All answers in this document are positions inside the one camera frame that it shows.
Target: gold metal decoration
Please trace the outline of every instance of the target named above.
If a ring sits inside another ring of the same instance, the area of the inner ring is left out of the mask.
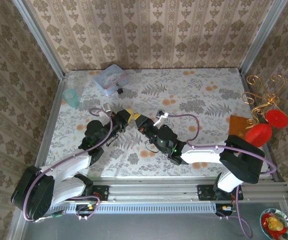
[[[254,107],[251,111],[253,119],[249,119],[247,120],[247,123],[250,124],[250,126],[248,126],[246,129],[252,128],[253,126],[255,126],[256,124],[259,123],[259,119],[257,117],[257,115],[261,115],[263,116],[263,118],[267,121],[266,119],[266,113],[268,112],[268,110],[270,110],[271,108],[276,108],[277,110],[281,111],[282,113],[284,113],[280,108],[279,108],[279,104],[280,103],[287,103],[288,101],[283,101],[279,98],[278,94],[280,93],[280,91],[282,90],[282,88],[285,86],[286,84],[286,80],[285,78],[283,78],[281,75],[272,75],[270,76],[270,80],[269,81],[273,81],[275,83],[282,81],[282,85],[281,87],[278,89],[278,91],[276,93],[269,93],[266,89],[266,87],[264,86],[262,80],[260,79],[260,77],[256,76],[256,75],[250,75],[246,78],[246,81],[249,85],[255,85],[257,80],[260,82],[260,84],[262,85],[263,89],[264,89],[264,94],[263,96],[259,96],[256,94],[253,94],[249,91],[246,91],[243,93],[242,95],[242,99],[246,104],[253,104],[255,103],[255,98],[259,98],[262,99],[264,101],[263,104],[258,105],[256,107]]]

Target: black wire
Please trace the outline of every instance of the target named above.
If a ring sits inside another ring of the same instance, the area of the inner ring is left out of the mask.
[[[150,150],[150,149],[147,148],[147,142],[148,142],[148,141],[149,141],[149,140],[147,140],[147,141],[145,142],[145,147],[146,147],[146,149],[149,150],[149,151],[152,152],[152,153],[155,153],[155,154],[158,153],[159,150],[158,150],[158,151],[152,151],[152,150]]]

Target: blue plastic cup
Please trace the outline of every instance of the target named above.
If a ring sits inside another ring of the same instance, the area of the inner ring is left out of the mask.
[[[69,88],[64,90],[62,93],[62,97],[65,100],[65,102],[72,108],[76,108],[79,106],[78,95],[74,89]]]

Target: plate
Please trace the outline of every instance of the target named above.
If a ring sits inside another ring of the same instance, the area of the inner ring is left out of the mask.
[[[264,214],[274,214],[284,224],[284,226],[287,226],[287,232],[284,233],[283,235],[281,235],[278,238],[278,240],[288,240],[288,216],[285,213],[283,213],[281,210],[278,210],[275,208],[268,208],[262,212],[262,214],[259,217],[259,225],[260,225],[260,228],[262,229],[263,233],[271,240],[275,240],[275,239],[273,239],[269,235],[269,233],[266,231],[265,228],[263,228],[262,223],[261,223],[261,219],[262,219],[262,216]]]

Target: floral tablecloth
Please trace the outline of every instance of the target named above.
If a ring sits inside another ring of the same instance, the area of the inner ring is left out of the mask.
[[[240,98],[244,92],[236,68],[199,69],[145,69],[126,70],[129,83],[124,93],[107,97],[92,81],[99,71],[72,71],[67,88],[74,88],[80,96],[80,105],[74,109],[64,101],[60,108],[52,138],[47,164],[72,153],[84,137],[87,123],[106,117],[88,113],[93,107],[109,103],[112,111],[131,108],[135,113],[154,118],[158,109],[175,114],[190,113],[200,121],[200,134],[195,143],[216,143],[227,139],[230,115],[250,118],[249,106]],[[186,140],[196,133],[193,118],[168,118],[164,121],[179,138]],[[174,165],[161,153],[146,149],[146,137],[136,130],[131,121],[126,132],[109,147],[104,147],[100,160],[81,171],[89,177],[119,176],[217,176],[224,167],[215,163]]]

